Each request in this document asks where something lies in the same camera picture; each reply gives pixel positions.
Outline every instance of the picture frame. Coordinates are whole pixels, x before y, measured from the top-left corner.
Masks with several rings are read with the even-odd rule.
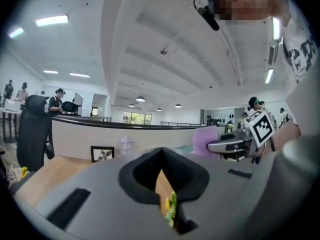
[[[91,160],[93,163],[115,158],[113,146],[91,146]]]

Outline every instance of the black countertop edge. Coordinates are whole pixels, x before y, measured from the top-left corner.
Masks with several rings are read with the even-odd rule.
[[[53,121],[64,122],[67,124],[88,126],[88,127],[101,127],[101,128],[113,128],[113,129],[129,129],[129,130],[188,130],[196,129],[204,126],[162,126],[162,125],[140,125],[140,124],[129,124],[119,122],[105,122],[105,121],[94,121],[89,119],[82,119],[77,117],[52,117]]]

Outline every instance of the monitor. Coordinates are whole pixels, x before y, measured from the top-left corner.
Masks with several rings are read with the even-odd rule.
[[[78,113],[77,113],[78,116],[81,116],[83,102],[84,102],[84,98],[82,98],[78,93],[75,93],[73,103],[76,105],[80,105],[78,107]]]

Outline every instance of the table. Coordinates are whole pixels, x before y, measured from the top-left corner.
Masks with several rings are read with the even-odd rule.
[[[5,143],[14,143],[18,140],[18,131],[17,131],[17,115],[20,115],[22,111],[10,111],[4,108],[0,108],[0,112],[2,112],[2,131],[3,131],[3,141]],[[6,114],[8,114],[8,122],[9,122],[9,137],[6,136]],[[14,137],[12,136],[12,115],[13,124],[14,124]]]
[[[15,198],[21,199],[36,208],[38,202],[49,191],[92,164],[91,160],[56,155],[22,185],[16,192]],[[163,216],[167,212],[165,208],[166,198],[171,198],[172,191],[173,189],[165,174],[161,171],[156,182],[155,192],[160,195],[160,208]]]

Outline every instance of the purple object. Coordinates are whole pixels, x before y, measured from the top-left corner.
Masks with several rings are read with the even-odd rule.
[[[209,143],[217,141],[219,141],[219,132],[216,126],[200,127],[193,134],[193,152],[199,156],[220,159],[218,153],[212,153],[207,149]]]

